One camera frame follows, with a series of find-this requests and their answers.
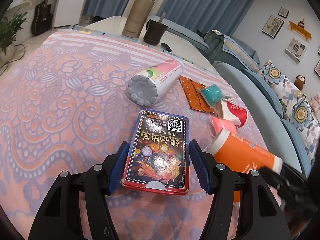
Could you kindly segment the pink snack packet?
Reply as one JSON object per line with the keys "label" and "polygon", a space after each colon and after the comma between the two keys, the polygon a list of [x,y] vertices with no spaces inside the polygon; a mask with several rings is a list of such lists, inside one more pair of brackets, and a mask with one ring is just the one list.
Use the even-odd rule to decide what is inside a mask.
{"label": "pink snack packet", "polygon": [[216,136],[222,129],[226,129],[234,134],[238,133],[235,124],[233,124],[229,120],[220,119],[215,116],[210,116],[209,122],[212,128],[213,136]]}

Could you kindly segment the black acoustic guitar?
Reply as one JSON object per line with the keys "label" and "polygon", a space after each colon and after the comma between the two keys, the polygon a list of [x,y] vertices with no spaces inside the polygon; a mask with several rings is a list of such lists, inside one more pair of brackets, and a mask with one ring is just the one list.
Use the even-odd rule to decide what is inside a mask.
{"label": "black acoustic guitar", "polygon": [[35,36],[47,32],[52,26],[52,5],[48,0],[43,0],[35,7],[34,18],[31,24],[31,33]]}

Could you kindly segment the red white paper cup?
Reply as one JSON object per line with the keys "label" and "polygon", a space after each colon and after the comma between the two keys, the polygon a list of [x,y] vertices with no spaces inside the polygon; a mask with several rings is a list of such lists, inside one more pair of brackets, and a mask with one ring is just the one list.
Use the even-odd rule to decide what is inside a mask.
{"label": "red white paper cup", "polygon": [[231,121],[236,127],[242,127],[247,121],[248,111],[232,102],[221,100],[217,103],[217,116]]}

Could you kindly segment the green potted plant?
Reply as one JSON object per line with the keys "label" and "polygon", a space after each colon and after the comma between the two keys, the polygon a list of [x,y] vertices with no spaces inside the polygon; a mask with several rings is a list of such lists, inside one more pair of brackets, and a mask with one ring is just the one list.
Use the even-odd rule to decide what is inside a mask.
{"label": "green potted plant", "polygon": [[12,60],[15,53],[14,42],[18,31],[22,30],[22,24],[27,22],[27,12],[15,12],[9,20],[6,16],[1,20],[1,60],[7,63]]}

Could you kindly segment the colourful card box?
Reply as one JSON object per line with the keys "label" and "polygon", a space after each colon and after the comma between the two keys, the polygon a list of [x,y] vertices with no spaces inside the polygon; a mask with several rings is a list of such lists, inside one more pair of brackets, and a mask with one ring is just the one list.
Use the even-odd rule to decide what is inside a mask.
{"label": "colourful card box", "polygon": [[127,154],[122,187],[185,196],[189,191],[189,120],[142,108]]}

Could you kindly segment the white refrigerator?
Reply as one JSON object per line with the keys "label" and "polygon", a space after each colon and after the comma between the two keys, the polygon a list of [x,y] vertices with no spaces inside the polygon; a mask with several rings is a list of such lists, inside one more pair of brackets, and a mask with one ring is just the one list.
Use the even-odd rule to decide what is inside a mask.
{"label": "white refrigerator", "polygon": [[80,23],[86,0],[57,0],[52,27],[66,27]]}

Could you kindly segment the orange snack packet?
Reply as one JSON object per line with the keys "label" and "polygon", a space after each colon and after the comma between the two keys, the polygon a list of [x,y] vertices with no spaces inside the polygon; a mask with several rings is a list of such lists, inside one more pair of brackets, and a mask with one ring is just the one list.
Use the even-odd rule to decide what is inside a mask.
{"label": "orange snack packet", "polygon": [[206,103],[200,93],[200,89],[205,88],[204,85],[183,76],[180,76],[179,81],[185,92],[191,109],[204,113],[216,113],[216,111],[214,111],[214,109],[211,108],[208,103]]}

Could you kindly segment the blue sofa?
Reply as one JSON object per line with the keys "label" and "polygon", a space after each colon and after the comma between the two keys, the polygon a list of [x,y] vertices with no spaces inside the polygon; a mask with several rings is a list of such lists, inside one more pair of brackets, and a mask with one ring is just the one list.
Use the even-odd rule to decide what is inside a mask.
{"label": "blue sofa", "polygon": [[276,93],[258,74],[264,64],[259,65],[256,51],[217,30],[194,33],[169,20],[162,22],[168,26],[168,32],[192,43],[234,88],[250,111],[267,148],[308,176],[313,164],[298,131],[284,119]]}

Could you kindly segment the orange wall shelf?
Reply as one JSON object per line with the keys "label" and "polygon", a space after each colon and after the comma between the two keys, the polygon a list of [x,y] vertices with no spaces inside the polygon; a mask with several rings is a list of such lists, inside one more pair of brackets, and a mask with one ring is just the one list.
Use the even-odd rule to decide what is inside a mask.
{"label": "orange wall shelf", "polygon": [[312,39],[312,35],[310,32],[308,32],[304,28],[304,20],[305,19],[303,18],[298,23],[294,23],[292,21],[289,21],[290,30],[299,33],[301,36],[303,36],[308,41],[308,40]]}

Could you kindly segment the dotted wrapper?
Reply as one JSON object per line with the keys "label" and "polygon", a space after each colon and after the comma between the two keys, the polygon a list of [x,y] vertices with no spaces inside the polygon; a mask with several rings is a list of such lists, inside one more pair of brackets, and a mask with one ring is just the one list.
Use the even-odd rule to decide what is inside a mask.
{"label": "dotted wrapper", "polygon": [[233,102],[235,99],[236,99],[236,97],[231,96],[231,95],[223,95],[222,96],[222,100],[229,101],[229,102]]}

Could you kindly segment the pink white plastic bottle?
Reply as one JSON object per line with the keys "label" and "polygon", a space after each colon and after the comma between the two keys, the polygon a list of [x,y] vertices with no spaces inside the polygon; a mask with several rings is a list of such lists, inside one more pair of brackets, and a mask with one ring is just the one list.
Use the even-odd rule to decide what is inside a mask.
{"label": "pink white plastic bottle", "polygon": [[167,60],[137,72],[127,84],[127,96],[134,103],[154,105],[183,73],[181,60]]}

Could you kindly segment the orange paper cup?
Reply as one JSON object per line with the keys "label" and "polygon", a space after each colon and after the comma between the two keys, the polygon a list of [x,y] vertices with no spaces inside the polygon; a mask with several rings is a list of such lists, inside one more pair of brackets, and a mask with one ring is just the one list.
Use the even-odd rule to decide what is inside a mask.
{"label": "orange paper cup", "polygon": [[241,173],[266,166],[279,174],[283,165],[280,157],[225,128],[221,129],[203,151],[212,154],[216,162]]}

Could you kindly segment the pink pig plush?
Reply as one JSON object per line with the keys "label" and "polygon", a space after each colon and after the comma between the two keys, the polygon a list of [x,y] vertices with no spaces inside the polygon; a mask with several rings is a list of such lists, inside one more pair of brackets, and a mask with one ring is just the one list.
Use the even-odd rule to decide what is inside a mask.
{"label": "pink pig plush", "polygon": [[316,94],[313,98],[310,99],[310,106],[312,110],[317,113],[320,110],[320,95]]}

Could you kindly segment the teal jelly cup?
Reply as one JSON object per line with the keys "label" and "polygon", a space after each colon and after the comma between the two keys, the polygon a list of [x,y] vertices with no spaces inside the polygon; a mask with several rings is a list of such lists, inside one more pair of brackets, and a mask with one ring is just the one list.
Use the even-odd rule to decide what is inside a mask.
{"label": "teal jelly cup", "polygon": [[209,87],[200,89],[200,94],[204,98],[205,102],[212,107],[213,104],[223,99],[223,95],[217,85],[211,85]]}

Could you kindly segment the framed wall picture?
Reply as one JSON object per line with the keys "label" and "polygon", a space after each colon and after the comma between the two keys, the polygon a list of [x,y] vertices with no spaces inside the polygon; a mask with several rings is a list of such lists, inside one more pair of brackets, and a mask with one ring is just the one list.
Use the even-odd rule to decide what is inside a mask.
{"label": "framed wall picture", "polygon": [[284,20],[271,15],[264,25],[262,32],[271,38],[275,38],[283,24]]}

